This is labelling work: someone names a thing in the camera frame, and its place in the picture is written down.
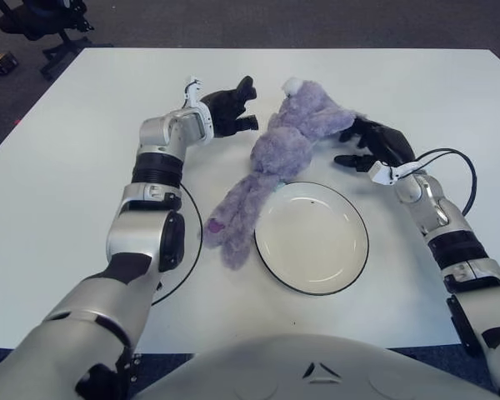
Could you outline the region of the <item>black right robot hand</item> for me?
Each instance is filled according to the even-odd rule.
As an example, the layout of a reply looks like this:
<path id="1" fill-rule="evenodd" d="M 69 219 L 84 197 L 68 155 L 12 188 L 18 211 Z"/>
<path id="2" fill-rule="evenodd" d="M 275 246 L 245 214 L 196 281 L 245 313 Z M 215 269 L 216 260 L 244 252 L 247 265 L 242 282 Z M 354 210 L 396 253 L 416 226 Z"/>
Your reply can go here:
<path id="1" fill-rule="evenodd" d="M 397 129 L 356 117 L 353 125 L 340 133 L 339 142 L 354 138 L 358 139 L 356 149 L 367 150 L 368 154 L 337 155 L 334 162 L 367 173 L 374 183 L 392 186 L 420 167 L 408 140 Z"/>

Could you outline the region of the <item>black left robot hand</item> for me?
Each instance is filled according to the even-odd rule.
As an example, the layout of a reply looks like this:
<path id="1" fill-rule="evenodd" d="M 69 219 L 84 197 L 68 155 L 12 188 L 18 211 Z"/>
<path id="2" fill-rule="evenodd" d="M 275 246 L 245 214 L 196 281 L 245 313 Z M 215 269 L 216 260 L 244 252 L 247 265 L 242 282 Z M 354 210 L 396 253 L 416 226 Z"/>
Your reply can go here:
<path id="1" fill-rule="evenodd" d="M 250 76 L 244 77 L 233 89 L 209 93 L 198 98 L 202 82 L 190 77 L 184 88 L 185 115 L 180 117 L 180 127 L 192 142 L 205 143 L 212 138 L 231 137 L 247 130 L 257 131 L 255 115 L 243 116 L 246 103 L 257 98 L 257 90 Z"/>

